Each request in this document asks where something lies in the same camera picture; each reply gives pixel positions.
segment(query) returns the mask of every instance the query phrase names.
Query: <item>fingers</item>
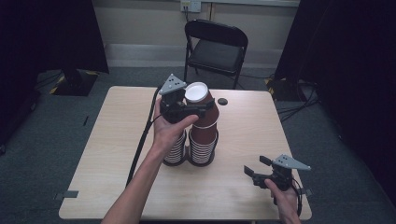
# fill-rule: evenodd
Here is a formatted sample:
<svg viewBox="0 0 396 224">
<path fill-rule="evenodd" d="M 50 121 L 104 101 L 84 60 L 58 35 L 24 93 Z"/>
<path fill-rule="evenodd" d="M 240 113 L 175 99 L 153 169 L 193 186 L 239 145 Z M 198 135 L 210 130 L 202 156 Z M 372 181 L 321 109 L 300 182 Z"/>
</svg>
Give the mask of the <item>fingers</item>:
<svg viewBox="0 0 396 224">
<path fill-rule="evenodd" d="M 272 194 L 274 194 L 276 198 L 279 198 L 283 195 L 282 191 L 280 191 L 280 189 L 276 186 L 276 184 L 272 180 L 265 179 L 264 183 L 268 187 L 268 189 L 271 190 Z"/>
<path fill-rule="evenodd" d="M 178 129 L 183 130 L 183 129 L 189 127 L 190 125 L 192 125 L 197 120 L 198 120 L 197 115 L 189 115 L 186 118 L 184 118 L 181 122 L 176 123 L 175 126 Z"/>
<path fill-rule="evenodd" d="M 161 102 L 161 98 L 158 98 L 155 101 L 155 106 L 154 106 L 154 118 L 156 118 L 157 116 L 159 116 L 160 113 L 160 102 Z"/>
</svg>

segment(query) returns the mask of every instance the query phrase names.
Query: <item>hand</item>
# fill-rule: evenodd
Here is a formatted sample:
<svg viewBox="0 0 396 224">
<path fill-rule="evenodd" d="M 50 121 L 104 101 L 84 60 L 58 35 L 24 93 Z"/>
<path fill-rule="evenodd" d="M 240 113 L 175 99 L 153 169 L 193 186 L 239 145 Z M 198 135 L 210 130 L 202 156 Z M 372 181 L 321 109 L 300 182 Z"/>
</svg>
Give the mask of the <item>hand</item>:
<svg viewBox="0 0 396 224">
<path fill-rule="evenodd" d="M 157 99 L 155 103 L 154 118 L 157 118 L 161 114 L 160 102 L 161 99 Z M 182 132 L 187 127 L 192 125 L 196 120 L 198 120 L 198 116 L 190 115 L 176 124 L 171 124 L 166 121 L 166 119 L 164 119 L 162 116 L 160 116 L 154 121 L 153 145 L 163 148 L 165 150 L 164 156 L 168 155 Z"/>
<path fill-rule="evenodd" d="M 295 191 L 292 188 L 282 191 L 270 179 L 265 179 L 264 183 L 271 190 L 271 197 L 276 197 L 277 210 L 282 223 L 301 223 L 297 216 L 297 195 Z"/>
</svg>

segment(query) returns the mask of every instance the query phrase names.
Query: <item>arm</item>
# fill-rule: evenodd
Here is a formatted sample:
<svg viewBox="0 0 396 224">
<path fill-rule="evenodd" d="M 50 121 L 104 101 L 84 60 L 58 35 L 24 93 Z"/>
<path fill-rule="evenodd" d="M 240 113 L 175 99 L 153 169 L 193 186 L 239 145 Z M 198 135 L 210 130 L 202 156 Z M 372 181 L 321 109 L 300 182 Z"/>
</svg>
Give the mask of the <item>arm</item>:
<svg viewBox="0 0 396 224">
<path fill-rule="evenodd" d="M 160 101 L 155 105 L 154 118 L 160 115 Z M 139 223 L 151 186 L 160 170 L 163 159 L 185 128 L 198 120 L 191 115 L 176 124 L 170 124 L 163 117 L 154 122 L 154 141 L 130 184 L 114 202 L 102 223 Z"/>
<path fill-rule="evenodd" d="M 279 218 L 284 224 L 301 224 L 297 216 L 297 195 L 292 188 L 286 191 L 280 190 L 276 184 L 270 180 L 264 180 L 265 185 L 271 190 L 271 196 L 276 197 Z"/>
</svg>

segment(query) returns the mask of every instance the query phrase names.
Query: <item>chair backrest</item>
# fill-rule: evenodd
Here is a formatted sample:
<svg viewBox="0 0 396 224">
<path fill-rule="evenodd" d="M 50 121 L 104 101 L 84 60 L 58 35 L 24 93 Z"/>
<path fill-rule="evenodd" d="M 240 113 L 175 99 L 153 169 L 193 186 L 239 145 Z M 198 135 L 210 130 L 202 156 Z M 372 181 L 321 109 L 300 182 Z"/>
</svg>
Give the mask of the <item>chair backrest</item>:
<svg viewBox="0 0 396 224">
<path fill-rule="evenodd" d="M 187 39 L 190 36 L 212 42 L 219 42 L 237 47 L 248 46 L 248 37 L 243 31 L 234 26 L 229 26 L 213 21 L 193 20 L 184 27 Z"/>
</svg>

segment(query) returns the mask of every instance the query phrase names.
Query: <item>black folding chair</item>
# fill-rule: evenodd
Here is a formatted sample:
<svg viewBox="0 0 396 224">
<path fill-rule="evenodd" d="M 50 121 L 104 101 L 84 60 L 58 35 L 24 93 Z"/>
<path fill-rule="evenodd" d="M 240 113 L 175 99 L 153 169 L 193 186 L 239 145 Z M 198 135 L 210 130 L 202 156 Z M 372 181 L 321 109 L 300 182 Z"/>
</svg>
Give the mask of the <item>black folding chair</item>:
<svg viewBox="0 0 396 224">
<path fill-rule="evenodd" d="M 187 37 L 184 81 L 188 67 L 235 77 L 236 88 L 248 48 L 248 37 L 240 29 L 213 21 L 193 20 L 184 27 Z"/>
</svg>

